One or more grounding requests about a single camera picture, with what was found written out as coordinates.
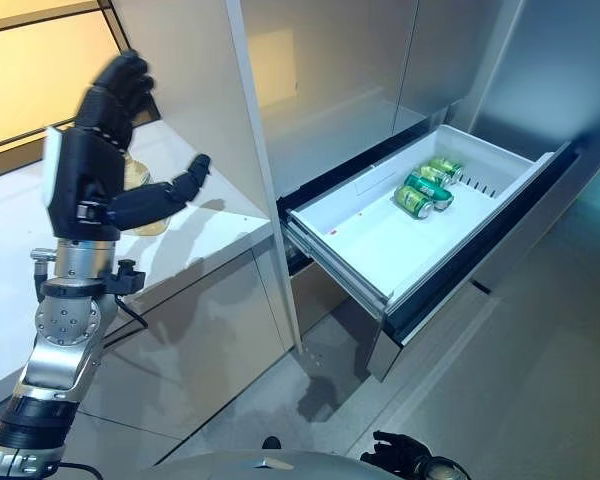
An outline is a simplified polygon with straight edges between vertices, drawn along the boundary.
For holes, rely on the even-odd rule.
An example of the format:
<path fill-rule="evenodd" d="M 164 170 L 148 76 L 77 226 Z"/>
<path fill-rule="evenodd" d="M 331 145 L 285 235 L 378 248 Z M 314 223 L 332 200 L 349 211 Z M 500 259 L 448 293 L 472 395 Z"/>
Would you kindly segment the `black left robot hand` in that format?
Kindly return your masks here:
<path fill-rule="evenodd" d="M 46 208 L 55 237 L 116 241 L 123 231 L 183 210 L 202 189 L 210 173 L 206 154 L 193 157 L 170 182 L 124 187 L 133 121 L 151 103 L 153 87 L 147 62 L 127 50 L 87 89 L 73 126 L 59 134 L 58 151 L 45 158 L 52 168 Z"/>

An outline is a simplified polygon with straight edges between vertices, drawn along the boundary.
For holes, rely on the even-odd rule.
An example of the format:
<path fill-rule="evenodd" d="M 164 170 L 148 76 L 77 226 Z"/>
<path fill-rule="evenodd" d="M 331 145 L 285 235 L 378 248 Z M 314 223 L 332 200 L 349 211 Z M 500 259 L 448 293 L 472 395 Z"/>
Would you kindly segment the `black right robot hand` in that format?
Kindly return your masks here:
<path fill-rule="evenodd" d="M 362 462 L 403 479 L 423 479 L 421 465 L 432 457 L 426 445 L 405 434 L 380 430 L 373 432 L 373 439 L 373 451 L 362 453 Z"/>

